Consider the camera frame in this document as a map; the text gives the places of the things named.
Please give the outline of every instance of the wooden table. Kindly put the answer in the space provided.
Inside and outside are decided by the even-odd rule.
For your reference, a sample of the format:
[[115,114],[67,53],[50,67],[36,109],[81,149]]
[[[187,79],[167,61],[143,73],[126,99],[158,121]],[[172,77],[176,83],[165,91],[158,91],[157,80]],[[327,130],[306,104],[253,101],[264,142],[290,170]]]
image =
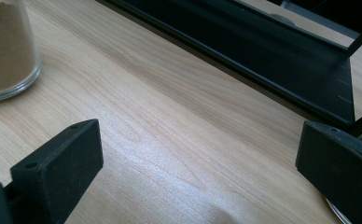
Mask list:
[[[25,4],[43,64],[0,102],[3,185],[62,129],[98,119],[104,168],[68,223],[339,223],[295,167],[305,118],[95,1]],[[362,48],[352,67],[360,118]]]

